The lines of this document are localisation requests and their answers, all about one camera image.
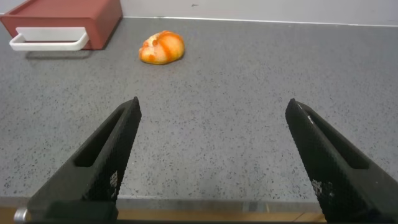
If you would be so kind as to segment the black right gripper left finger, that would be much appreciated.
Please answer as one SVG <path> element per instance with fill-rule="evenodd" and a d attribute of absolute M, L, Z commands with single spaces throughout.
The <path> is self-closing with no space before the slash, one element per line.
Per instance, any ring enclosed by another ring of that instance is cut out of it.
<path fill-rule="evenodd" d="M 120 104 L 30 198 L 29 221 L 115 221 L 141 117 L 138 98 Z"/>

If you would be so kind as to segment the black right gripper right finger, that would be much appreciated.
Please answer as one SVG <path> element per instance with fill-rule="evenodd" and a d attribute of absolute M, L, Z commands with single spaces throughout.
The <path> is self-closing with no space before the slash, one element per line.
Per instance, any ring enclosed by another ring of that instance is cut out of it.
<path fill-rule="evenodd" d="M 395 179 L 311 107 L 291 99 L 285 118 L 326 221 L 397 221 Z"/>

